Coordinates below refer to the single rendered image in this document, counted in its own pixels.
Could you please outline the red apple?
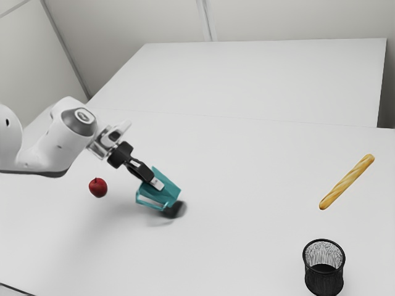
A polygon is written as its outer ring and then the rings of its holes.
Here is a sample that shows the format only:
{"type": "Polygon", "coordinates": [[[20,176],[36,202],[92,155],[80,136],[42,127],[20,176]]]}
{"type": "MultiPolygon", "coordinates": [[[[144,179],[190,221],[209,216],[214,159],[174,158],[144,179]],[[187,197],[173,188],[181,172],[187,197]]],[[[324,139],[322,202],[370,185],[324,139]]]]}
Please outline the red apple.
{"type": "Polygon", "coordinates": [[[88,184],[89,191],[97,198],[107,194],[107,183],[102,178],[94,178],[88,184]]]}

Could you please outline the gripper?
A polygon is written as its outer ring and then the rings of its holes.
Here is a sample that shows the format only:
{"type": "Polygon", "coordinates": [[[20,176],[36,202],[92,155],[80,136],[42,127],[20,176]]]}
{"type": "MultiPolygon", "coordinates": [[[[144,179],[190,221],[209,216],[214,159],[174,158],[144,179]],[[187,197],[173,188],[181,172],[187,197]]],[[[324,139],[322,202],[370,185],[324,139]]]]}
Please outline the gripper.
{"type": "Polygon", "coordinates": [[[121,165],[125,164],[127,170],[140,179],[142,182],[150,184],[153,188],[161,191],[164,188],[162,181],[155,177],[154,172],[142,161],[137,158],[132,158],[133,146],[126,141],[121,142],[110,153],[107,162],[110,166],[118,169],[121,165]]]}

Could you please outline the baguette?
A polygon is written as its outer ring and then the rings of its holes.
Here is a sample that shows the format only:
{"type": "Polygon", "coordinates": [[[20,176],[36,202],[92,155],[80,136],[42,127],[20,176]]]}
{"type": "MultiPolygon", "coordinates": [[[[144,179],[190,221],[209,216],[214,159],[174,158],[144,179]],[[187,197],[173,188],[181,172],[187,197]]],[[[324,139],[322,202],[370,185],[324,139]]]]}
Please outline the baguette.
{"type": "Polygon", "coordinates": [[[372,154],[364,155],[353,167],[346,173],[319,202],[318,208],[326,210],[339,196],[341,196],[375,161],[372,154]]]}

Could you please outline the black mesh pen holder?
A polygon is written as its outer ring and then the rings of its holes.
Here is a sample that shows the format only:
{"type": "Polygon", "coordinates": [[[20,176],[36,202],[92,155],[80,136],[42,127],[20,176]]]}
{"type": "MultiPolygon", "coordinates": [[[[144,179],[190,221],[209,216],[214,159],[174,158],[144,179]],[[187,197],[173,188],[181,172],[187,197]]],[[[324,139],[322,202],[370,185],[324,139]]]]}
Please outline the black mesh pen holder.
{"type": "Polygon", "coordinates": [[[315,296],[337,296],[343,289],[344,250],[329,239],[310,241],[302,251],[307,289],[315,296]]]}

